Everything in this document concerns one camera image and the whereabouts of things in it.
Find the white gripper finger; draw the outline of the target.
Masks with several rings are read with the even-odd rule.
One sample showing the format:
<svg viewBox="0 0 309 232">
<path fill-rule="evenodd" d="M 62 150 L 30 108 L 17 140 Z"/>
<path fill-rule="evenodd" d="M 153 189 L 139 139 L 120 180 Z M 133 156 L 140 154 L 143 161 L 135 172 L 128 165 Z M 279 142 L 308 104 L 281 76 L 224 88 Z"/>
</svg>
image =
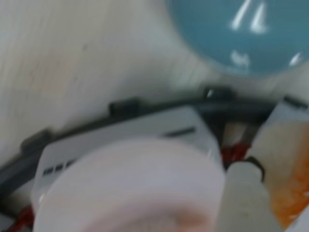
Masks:
<svg viewBox="0 0 309 232">
<path fill-rule="evenodd" d="M 309 212 L 304 211 L 287 229 L 287 232 L 308 232 Z"/>
<path fill-rule="evenodd" d="M 263 181 L 265 169 L 254 157 L 232 163 L 217 217 L 218 232 L 281 232 Z"/>
</svg>

